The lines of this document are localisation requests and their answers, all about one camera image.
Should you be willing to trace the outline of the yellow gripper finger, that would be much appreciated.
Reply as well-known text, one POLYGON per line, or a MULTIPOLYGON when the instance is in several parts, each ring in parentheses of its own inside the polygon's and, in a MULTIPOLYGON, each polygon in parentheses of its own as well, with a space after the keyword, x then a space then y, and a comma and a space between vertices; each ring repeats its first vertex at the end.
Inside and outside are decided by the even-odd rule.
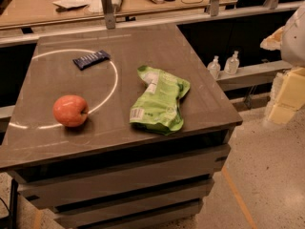
POLYGON ((264 50, 275 51, 281 49, 283 28, 277 29, 274 33, 266 37, 261 43, 260 47, 264 50))
POLYGON ((305 105, 305 69, 296 68, 278 73, 274 79, 267 104, 267 120, 287 124, 305 105))

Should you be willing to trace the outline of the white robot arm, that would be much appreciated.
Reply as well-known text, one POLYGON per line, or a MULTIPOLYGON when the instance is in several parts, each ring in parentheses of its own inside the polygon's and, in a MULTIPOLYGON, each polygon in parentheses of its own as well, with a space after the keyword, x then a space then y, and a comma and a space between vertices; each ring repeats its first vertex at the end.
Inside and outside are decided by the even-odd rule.
POLYGON ((287 124, 305 105, 305 4, 302 4, 286 24, 265 38, 260 47, 280 50, 281 59, 293 66, 274 79, 266 118, 277 125, 287 124))

